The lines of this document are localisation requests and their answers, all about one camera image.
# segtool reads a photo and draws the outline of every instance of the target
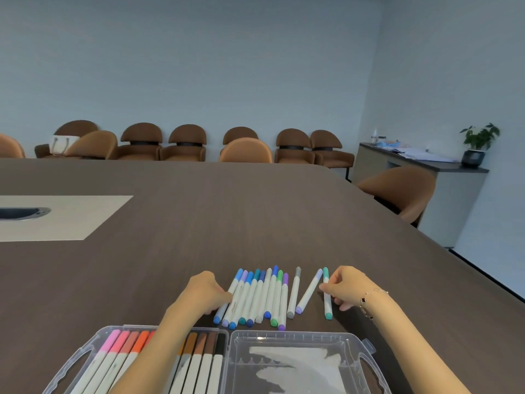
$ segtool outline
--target green marker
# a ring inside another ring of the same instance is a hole
[[[281,289],[282,289],[282,270],[277,273],[277,282],[275,282],[275,294],[273,295],[272,319],[270,325],[274,328],[278,325],[279,306],[281,305]]]
[[[323,268],[323,283],[328,283],[330,276],[328,275],[328,268]],[[329,294],[325,293],[325,318],[332,319],[332,299]]]

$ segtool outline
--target conference table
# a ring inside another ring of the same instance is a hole
[[[84,240],[0,242],[2,393],[42,393],[104,326],[157,325],[192,275],[228,287],[239,268],[273,265],[302,268],[299,293],[317,269],[353,265],[472,393],[525,387],[525,304],[322,166],[5,159],[0,195],[132,196]],[[334,314],[315,293],[287,330],[369,338],[392,391],[409,392],[373,322]]]

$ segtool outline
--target teal marker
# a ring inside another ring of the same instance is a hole
[[[275,282],[275,293],[273,295],[272,318],[270,325],[277,327],[279,324],[279,307],[281,305],[281,290],[282,290],[282,270],[277,273],[277,282]]]
[[[328,275],[328,268],[323,268],[323,283],[328,283],[330,276]],[[325,293],[325,318],[327,320],[332,319],[332,298],[329,294]]]
[[[246,303],[244,303],[243,310],[240,313],[239,323],[241,325],[245,325],[246,320],[249,318],[250,308],[252,307],[253,302],[253,295],[255,294],[255,289],[257,289],[257,281],[259,280],[260,274],[261,271],[258,268],[253,275],[252,283],[250,284],[250,291],[248,292],[248,298],[246,298]]]

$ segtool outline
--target white wall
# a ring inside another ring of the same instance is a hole
[[[525,0],[393,0],[384,11],[360,140],[388,139],[460,158],[463,135],[502,136],[456,251],[525,296]]]
[[[16,0],[0,4],[1,131],[26,153],[85,118],[201,125],[207,160],[246,125],[328,129],[356,150],[382,5],[362,0]]]

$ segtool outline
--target gold chain bracelet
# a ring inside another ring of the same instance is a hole
[[[383,290],[383,289],[375,288],[374,291],[384,291],[384,290]],[[370,319],[374,319],[374,317],[373,317],[372,315],[370,315],[370,314],[368,313],[368,311],[366,310],[366,308],[364,307],[364,304],[366,303],[366,297],[368,296],[369,293],[370,293],[370,292],[367,291],[367,292],[365,293],[365,295],[361,298],[361,304],[359,305],[359,308],[361,309],[361,311],[363,311],[363,314],[364,314],[365,317],[370,318]]]

